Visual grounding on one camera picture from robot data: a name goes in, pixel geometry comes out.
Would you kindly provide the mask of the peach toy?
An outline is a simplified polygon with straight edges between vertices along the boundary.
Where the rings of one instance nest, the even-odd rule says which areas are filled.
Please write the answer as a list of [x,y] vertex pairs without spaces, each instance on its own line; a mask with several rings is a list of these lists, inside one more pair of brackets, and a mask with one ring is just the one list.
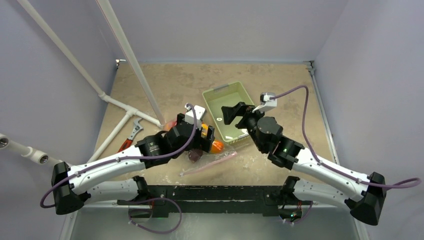
[[177,124],[177,121],[171,120],[169,122],[167,122],[164,126],[163,126],[163,130],[164,131],[169,131],[171,128],[173,128],[175,125]]

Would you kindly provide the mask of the yellow bell pepper toy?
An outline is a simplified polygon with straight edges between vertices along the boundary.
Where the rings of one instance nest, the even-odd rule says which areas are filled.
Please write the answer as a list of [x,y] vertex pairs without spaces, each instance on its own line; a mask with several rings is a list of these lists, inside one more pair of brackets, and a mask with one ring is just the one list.
[[209,129],[209,126],[207,124],[205,124],[205,123],[201,124],[201,135],[202,135],[203,138],[207,137],[208,129]]

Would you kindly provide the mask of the orange green mango toy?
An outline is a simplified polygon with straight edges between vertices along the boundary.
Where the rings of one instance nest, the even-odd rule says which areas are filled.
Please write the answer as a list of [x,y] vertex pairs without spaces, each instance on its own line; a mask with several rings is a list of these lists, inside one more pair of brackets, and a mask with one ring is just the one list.
[[225,145],[220,140],[214,140],[210,149],[211,154],[222,153],[225,149]]

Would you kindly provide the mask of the clear pink zip bag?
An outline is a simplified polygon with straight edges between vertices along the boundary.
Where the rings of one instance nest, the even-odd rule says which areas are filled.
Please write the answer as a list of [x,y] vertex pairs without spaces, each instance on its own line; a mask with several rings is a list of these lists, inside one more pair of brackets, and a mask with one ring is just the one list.
[[188,157],[188,152],[183,152],[178,159],[181,159],[182,170],[179,173],[180,177],[202,172],[214,165],[229,160],[237,155],[237,151],[227,143],[224,143],[224,150],[218,154],[203,152],[203,156],[197,162],[191,162]]

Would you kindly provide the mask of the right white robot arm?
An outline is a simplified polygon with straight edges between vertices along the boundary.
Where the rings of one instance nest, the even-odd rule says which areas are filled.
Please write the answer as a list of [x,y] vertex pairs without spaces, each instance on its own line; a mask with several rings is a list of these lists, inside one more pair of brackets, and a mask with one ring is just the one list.
[[256,148],[274,165],[310,175],[335,188],[342,194],[342,205],[352,217],[371,226],[378,225],[387,196],[385,177],[377,172],[365,174],[342,167],[321,158],[310,148],[283,135],[283,127],[274,117],[254,110],[253,105],[239,102],[221,107],[223,122],[246,129]]

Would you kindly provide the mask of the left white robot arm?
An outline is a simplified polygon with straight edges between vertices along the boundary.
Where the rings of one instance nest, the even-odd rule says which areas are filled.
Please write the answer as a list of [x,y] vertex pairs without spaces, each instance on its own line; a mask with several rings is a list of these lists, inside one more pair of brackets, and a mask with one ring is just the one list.
[[210,152],[215,129],[202,123],[188,122],[177,115],[176,124],[168,131],[148,135],[135,145],[95,162],[70,166],[61,162],[53,167],[51,178],[52,208],[57,215],[73,213],[83,206],[108,200],[135,202],[142,205],[152,199],[146,180],[141,176],[124,181],[113,178],[135,171],[165,165],[191,150]]

